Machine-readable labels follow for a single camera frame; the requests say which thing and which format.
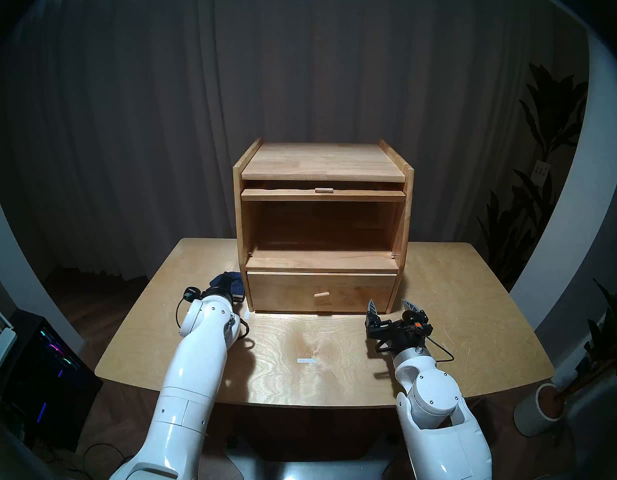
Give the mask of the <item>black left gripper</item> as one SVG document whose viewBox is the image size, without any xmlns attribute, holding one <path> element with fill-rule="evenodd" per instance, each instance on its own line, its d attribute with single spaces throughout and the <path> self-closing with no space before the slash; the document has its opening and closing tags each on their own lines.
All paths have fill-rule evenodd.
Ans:
<svg viewBox="0 0 617 480">
<path fill-rule="evenodd" d="M 246 293 L 244 287 L 209 287 L 205 291 L 201 292 L 201 299 L 204 299 L 208 296 L 221 296 L 225 298 L 228 302 L 235 304 L 241 304 L 246 299 Z"/>
</svg>

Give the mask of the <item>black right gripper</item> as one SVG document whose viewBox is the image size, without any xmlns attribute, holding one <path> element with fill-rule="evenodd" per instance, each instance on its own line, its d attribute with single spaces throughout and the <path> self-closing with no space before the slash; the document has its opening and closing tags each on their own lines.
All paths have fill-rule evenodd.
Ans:
<svg viewBox="0 0 617 480">
<path fill-rule="evenodd" d="M 377 341 L 376 353 L 398 355 L 404 350 L 425 348 L 425 338 L 432 334 L 433 326 L 429 324 L 426 313 L 406 299 L 401 300 L 404 309 L 403 323 L 381 323 L 381 318 L 373 299 L 370 299 L 366 312 L 366 335 Z"/>
</svg>

